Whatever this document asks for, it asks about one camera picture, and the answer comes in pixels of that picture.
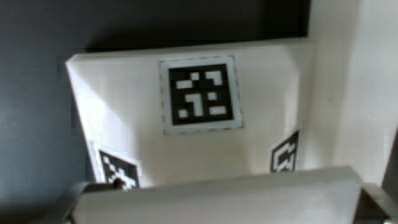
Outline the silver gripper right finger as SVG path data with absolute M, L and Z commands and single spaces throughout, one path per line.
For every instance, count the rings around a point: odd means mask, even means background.
M 362 186 L 357 224 L 398 224 L 398 203 L 375 184 Z

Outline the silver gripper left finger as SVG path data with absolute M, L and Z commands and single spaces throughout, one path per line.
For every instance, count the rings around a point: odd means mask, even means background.
M 114 185 L 108 183 L 82 182 L 75 184 L 66 190 L 44 217 L 34 221 L 34 224 L 76 224 L 73 210 L 82 195 L 112 189 Z

